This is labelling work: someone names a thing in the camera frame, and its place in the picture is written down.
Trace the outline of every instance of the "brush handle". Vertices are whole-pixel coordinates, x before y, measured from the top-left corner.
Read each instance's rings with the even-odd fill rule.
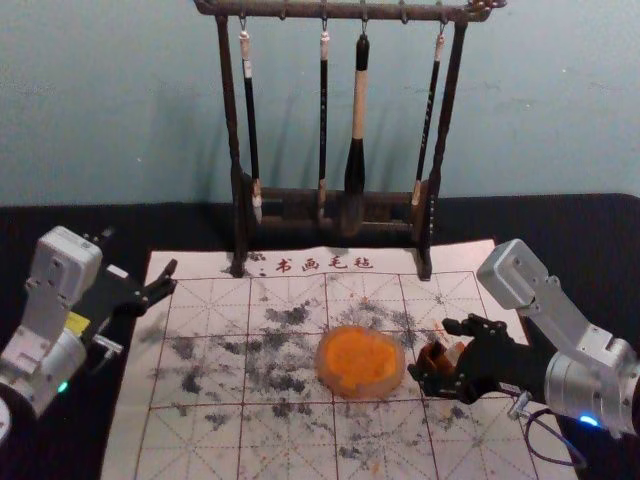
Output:
[[[367,66],[369,63],[369,39],[363,33],[356,44],[356,81],[353,93],[353,125],[351,147],[344,176],[344,191],[360,194],[364,191],[364,127],[367,109]]]
[[[329,69],[329,34],[320,36],[320,172],[319,180],[324,180],[327,165],[327,90]]]
[[[356,44],[356,84],[353,94],[352,137],[364,138],[364,119],[367,113],[367,65],[369,63],[369,39],[363,33]]]
[[[251,38],[243,30],[240,32],[240,51],[242,53],[242,73],[244,74],[244,96],[247,104],[247,123],[249,126],[249,149],[251,152],[251,178],[260,178],[260,164],[258,162],[258,139],[256,134],[256,114],[253,104],[253,72],[251,68]]]
[[[427,152],[427,142],[429,140],[429,130],[431,127],[431,116],[433,113],[433,99],[436,94],[436,86],[438,84],[438,73],[440,72],[440,57],[442,56],[442,47],[444,46],[444,35],[438,35],[436,40],[436,52],[433,58],[433,68],[431,70],[431,82],[429,84],[429,96],[427,98],[427,111],[424,116],[424,127],[422,129],[422,141],[420,143],[420,154],[418,155],[418,171],[416,180],[422,180],[422,170],[424,168],[424,157]]]

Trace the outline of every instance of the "yellow label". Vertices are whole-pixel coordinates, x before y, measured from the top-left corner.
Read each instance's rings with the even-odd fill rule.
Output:
[[[89,321],[89,319],[84,318],[77,313],[70,312],[64,326],[79,337],[80,335],[82,335],[82,332],[84,332],[84,330],[89,326],[90,323],[91,322]]]

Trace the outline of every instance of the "blue led light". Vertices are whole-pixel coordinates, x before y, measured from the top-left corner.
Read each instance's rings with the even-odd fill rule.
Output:
[[[589,425],[594,426],[594,427],[597,427],[599,425],[598,421],[595,418],[590,417],[589,415],[582,415],[580,417],[580,421],[582,423],[588,423]]]

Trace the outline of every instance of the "grid paper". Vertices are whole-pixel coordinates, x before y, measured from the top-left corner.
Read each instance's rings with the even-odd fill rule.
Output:
[[[508,397],[427,399],[407,373],[385,401],[354,402],[316,379],[318,342],[338,325],[398,338],[407,364],[435,336],[459,340],[441,322],[468,313],[526,343],[476,281],[492,248],[435,247],[430,282],[408,250],[252,252],[241,279],[226,253],[154,252],[148,278],[176,258],[178,286],[136,325],[103,478],[576,478],[532,458]],[[535,430],[534,447],[569,458]]]

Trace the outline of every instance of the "ink stain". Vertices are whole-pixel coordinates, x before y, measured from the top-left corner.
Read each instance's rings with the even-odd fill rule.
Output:
[[[313,411],[311,410],[311,407],[309,405],[301,403],[298,405],[298,413],[309,416],[313,413]]]
[[[248,344],[246,359],[247,386],[252,392],[304,392],[306,383],[292,374],[313,368],[313,349],[302,335],[280,329],[264,329],[261,341]]]
[[[164,380],[167,378],[167,369],[166,368],[152,368],[149,372],[147,378],[155,378],[156,380]]]
[[[413,330],[405,330],[398,339],[403,347],[412,348],[416,343],[416,334]]]
[[[291,375],[281,375],[271,379],[269,386],[278,392],[293,390],[296,393],[302,393],[305,383],[302,380],[293,378]]]
[[[358,450],[356,447],[351,447],[351,448],[340,447],[338,449],[338,454],[340,454],[342,458],[350,458],[352,460],[357,460],[361,453],[362,452]]]
[[[290,403],[281,400],[277,405],[273,405],[271,410],[276,418],[289,418],[289,414],[293,411],[293,407]]]
[[[458,420],[460,420],[461,418],[469,418],[469,415],[467,415],[466,413],[464,413],[462,411],[462,409],[460,407],[458,407],[457,405],[453,406],[451,408],[451,415],[453,415],[454,417],[456,417]]]
[[[178,337],[171,342],[171,348],[182,360],[191,360],[193,358],[194,347],[193,338]]]
[[[312,421],[310,423],[310,425],[313,425],[314,427],[321,428],[322,430],[328,432],[330,435],[333,435],[333,429],[329,425],[324,423],[324,422],[318,422],[318,421],[314,420],[314,421]]]
[[[227,423],[227,420],[229,420],[229,415],[205,415],[204,419],[213,426],[213,431],[217,432],[221,426]]]
[[[202,387],[196,383],[196,378],[201,374],[200,370],[200,367],[195,365],[187,372],[182,379],[182,390],[187,393],[195,393],[196,395],[200,393]]]
[[[301,325],[305,320],[309,318],[309,310],[307,307],[311,304],[309,300],[301,303],[300,306],[294,307],[291,310],[274,310],[268,308],[265,312],[265,318],[271,322],[278,323],[281,326],[286,325]]]
[[[438,418],[436,422],[438,423],[438,425],[440,425],[440,427],[445,432],[447,432],[451,429],[451,427],[453,427],[456,420],[467,419],[467,418],[469,418],[469,415],[464,413],[464,411],[456,405],[451,408],[449,415]]]
[[[140,332],[140,343],[158,343],[164,338],[164,328],[160,324],[149,325]]]
[[[267,330],[262,339],[262,344],[272,350],[279,350],[288,340],[289,335],[286,333]]]
[[[251,340],[247,344],[247,351],[249,353],[256,353],[262,349],[262,343],[259,340]]]
[[[340,314],[341,325],[359,325],[373,330],[381,330],[385,323],[391,323],[393,329],[405,331],[415,327],[413,316],[405,312],[397,312],[363,297],[356,305],[351,305]]]
[[[259,252],[249,252],[247,253],[247,258],[252,262],[262,262],[266,260],[265,256]]]
[[[243,355],[243,345],[240,343],[231,343],[225,342],[222,344],[222,348],[224,348],[227,352],[233,353],[234,355]]]
[[[218,392],[204,392],[204,395],[213,400],[214,402],[219,402],[222,399],[220,398],[220,395],[218,395]]]
[[[179,403],[172,403],[171,404],[172,407],[175,407],[178,410],[178,413],[180,414],[181,417],[186,417],[187,416],[187,407],[184,405],[181,405]]]
[[[440,337],[438,336],[438,334],[436,332],[434,332],[433,330],[427,330],[426,328],[421,328],[417,331],[418,333],[420,333],[420,335],[424,336],[424,344],[428,344],[428,343],[435,343],[437,341],[440,341]]]

